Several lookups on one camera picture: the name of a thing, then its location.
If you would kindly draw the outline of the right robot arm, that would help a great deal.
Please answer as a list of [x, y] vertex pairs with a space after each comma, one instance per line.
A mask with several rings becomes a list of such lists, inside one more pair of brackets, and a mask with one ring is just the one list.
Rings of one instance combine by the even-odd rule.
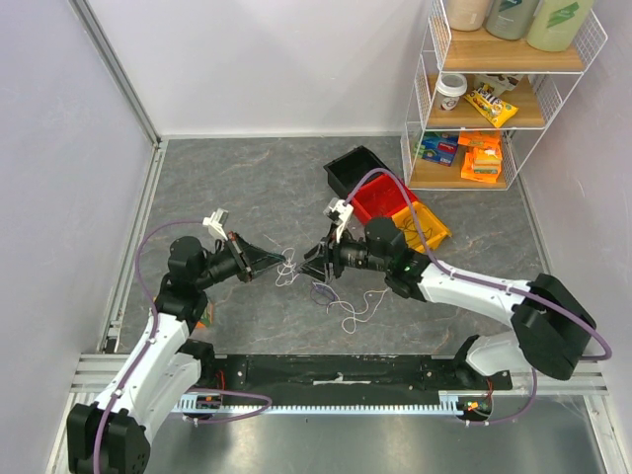
[[466, 272], [433, 261], [409, 248], [404, 233], [387, 217], [371, 219], [355, 239], [333, 224], [329, 234], [304, 256], [302, 273], [320, 281], [347, 269], [382, 272], [397, 295], [463, 308], [507, 326], [495, 336], [473, 336], [460, 348], [452, 376], [461, 387], [477, 387], [487, 376], [532, 367], [566, 381], [596, 328], [577, 298], [556, 277], [505, 280]]

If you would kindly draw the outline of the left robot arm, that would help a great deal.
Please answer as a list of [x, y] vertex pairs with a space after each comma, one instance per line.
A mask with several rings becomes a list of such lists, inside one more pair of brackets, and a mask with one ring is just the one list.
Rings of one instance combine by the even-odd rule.
[[207, 309], [206, 290], [232, 277], [250, 282], [284, 260], [235, 232], [213, 251], [193, 236], [176, 239], [132, 353], [94, 402], [75, 404], [67, 416], [69, 471], [144, 472], [152, 441], [182, 396], [215, 380], [212, 346], [190, 340]]

